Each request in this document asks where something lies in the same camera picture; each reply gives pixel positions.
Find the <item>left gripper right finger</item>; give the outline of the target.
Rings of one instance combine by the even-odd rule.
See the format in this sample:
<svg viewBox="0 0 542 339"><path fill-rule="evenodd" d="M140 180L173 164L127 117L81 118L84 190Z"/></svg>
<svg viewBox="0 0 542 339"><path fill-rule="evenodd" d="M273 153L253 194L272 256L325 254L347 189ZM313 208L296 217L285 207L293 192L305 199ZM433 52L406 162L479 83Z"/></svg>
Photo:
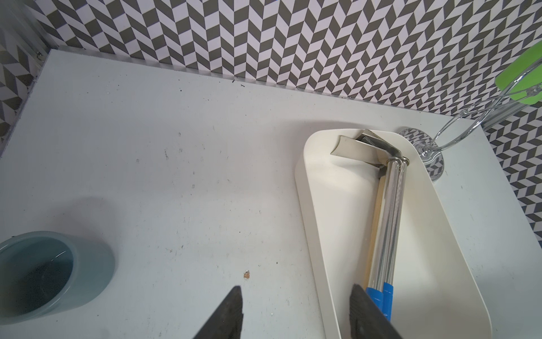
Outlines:
<svg viewBox="0 0 542 339"><path fill-rule="evenodd" d="M365 290L354 284L349 297L349 323L353 339L401 339Z"/></svg>

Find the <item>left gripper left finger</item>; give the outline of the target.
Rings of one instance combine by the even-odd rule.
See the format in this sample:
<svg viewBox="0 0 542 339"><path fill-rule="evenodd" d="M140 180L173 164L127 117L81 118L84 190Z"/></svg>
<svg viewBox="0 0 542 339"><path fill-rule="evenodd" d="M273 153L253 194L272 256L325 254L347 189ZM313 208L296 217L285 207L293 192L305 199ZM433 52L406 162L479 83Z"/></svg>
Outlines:
<svg viewBox="0 0 542 339"><path fill-rule="evenodd" d="M194 339L240 339L243 325L241 287L234 286Z"/></svg>

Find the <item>cream storage box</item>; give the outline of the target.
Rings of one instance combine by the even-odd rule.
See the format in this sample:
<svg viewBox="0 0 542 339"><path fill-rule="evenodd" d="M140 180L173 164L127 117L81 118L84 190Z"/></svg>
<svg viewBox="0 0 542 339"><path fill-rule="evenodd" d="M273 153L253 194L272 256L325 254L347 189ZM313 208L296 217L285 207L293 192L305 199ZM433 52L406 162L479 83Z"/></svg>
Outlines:
<svg viewBox="0 0 542 339"><path fill-rule="evenodd" d="M312 134L295 167L303 224L326 338L348 338L349 297L366 282L378 171L333 155L341 136ZM403 338L489 338L491 320L432 181L412 144L380 136L409 159L391 323Z"/></svg>

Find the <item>wooden handle hoe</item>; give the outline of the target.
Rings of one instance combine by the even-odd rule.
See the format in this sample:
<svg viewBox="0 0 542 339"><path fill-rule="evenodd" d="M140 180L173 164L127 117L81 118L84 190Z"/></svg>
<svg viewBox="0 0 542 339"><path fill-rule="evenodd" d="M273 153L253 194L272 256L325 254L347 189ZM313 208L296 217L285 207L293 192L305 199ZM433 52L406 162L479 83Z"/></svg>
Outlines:
<svg viewBox="0 0 542 339"><path fill-rule="evenodd" d="M369 244L369 249L368 249L367 266L366 266L366 271L365 271L365 283L364 283L365 287L368 287L369 281L370 281L370 273L371 273L372 261L374 257L373 253L375 249L376 238L378 235L378 225L379 225L380 211L381 211L381 206L382 206L384 186L385 186L385 176L382 176L378 182L378 190L377 190L377 194L375 198L373 220L371 224L371 238L370 238L370 244Z"/></svg>

